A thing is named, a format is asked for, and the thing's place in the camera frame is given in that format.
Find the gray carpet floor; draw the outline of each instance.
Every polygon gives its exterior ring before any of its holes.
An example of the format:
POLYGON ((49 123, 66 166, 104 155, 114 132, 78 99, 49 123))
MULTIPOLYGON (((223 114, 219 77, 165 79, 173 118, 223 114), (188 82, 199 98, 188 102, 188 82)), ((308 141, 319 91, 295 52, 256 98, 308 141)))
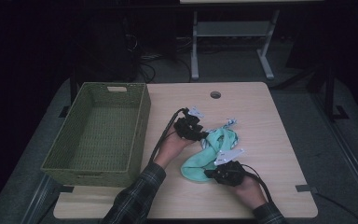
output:
MULTIPOLYGON (((267 80, 256 57, 257 45, 256 42, 241 49, 201 53, 198 82, 262 81, 269 86, 274 86, 300 72, 285 67, 292 44, 273 42, 268 52, 268 59, 276 77, 274 80, 267 80)), ((182 53, 178 57, 182 62, 156 60, 148 63, 156 70, 154 82, 188 82, 189 73, 185 63, 190 66, 190 56, 188 53, 182 53)), ((151 70, 147 69, 149 68, 144 67, 144 70, 151 74, 151 70)), ((143 82, 144 78, 139 76, 136 81, 143 82)), ((271 91, 271 95, 308 184, 358 216, 358 181, 343 156, 341 144, 332 132, 332 125, 339 129, 358 160, 358 106, 349 90, 337 81, 335 104, 342 105, 350 118, 337 120, 332 124, 326 120, 318 106, 318 99, 323 93, 316 95, 308 93, 305 89, 307 83, 308 79, 304 78, 284 91, 271 91)), ((40 223, 99 222, 99 220, 55 218, 50 206, 54 205, 54 200, 62 186, 51 179, 46 179, 40 171, 40 166, 63 123, 64 119, 59 118, 59 115, 69 104, 69 81, 66 81, 51 102, 0 195, 0 223, 37 223, 41 217, 43 218, 40 223), (35 195, 41 183, 46 183, 46 193, 35 195)), ((358 223, 352 215, 337 205, 317 195, 314 195, 314 200, 319 210, 316 218, 289 219, 289 223, 358 223)), ((246 220, 208 220, 207 223, 246 223, 246 220)))

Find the basket handle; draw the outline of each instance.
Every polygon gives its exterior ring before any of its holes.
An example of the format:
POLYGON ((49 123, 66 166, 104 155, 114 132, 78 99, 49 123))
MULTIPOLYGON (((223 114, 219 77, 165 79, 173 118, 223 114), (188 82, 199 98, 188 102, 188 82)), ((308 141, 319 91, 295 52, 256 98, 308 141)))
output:
POLYGON ((103 178, 101 174, 98 175, 77 175, 77 178, 103 178))
POLYGON ((123 86, 110 86, 107 89, 108 91, 127 92, 127 87, 123 86))

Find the towel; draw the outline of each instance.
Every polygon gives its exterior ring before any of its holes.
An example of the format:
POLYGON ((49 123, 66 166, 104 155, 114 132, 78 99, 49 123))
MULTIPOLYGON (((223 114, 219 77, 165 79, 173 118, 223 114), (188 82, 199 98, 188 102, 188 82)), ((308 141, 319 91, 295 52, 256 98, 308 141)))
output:
POLYGON ((216 160, 217 153, 222 150, 231 150, 238 143, 237 134, 229 127, 236 123, 235 119, 215 130, 207 131, 208 136, 201 140, 202 151, 191 156, 181 167, 182 175, 190 180, 205 182, 209 181, 204 170, 214 170, 216 166, 213 162, 216 160))

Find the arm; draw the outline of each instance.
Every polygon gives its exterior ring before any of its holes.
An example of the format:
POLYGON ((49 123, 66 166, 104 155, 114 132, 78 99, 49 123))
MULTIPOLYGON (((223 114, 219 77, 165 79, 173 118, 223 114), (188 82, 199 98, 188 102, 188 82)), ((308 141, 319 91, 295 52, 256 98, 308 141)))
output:
POLYGON ((238 196, 241 202, 251 208, 260 224, 283 224, 287 223, 274 203, 268 203, 257 181, 246 176, 242 183, 229 189, 238 196))
POLYGON ((171 127, 154 162, 148 164, 138 179, 118 194, 102 223, 145 223, 153 199, 166 176, 165 168, 192 143, 179 137, 171 127))

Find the green basket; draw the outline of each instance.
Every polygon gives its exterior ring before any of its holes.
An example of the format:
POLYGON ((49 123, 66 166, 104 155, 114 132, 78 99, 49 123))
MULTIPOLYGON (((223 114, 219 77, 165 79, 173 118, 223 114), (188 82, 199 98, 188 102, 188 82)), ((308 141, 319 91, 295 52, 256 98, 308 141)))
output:
POLYGON ((150 112, 142 83, 84 83, 42 171, 64 185, 127 187, 140 174, 150 112))

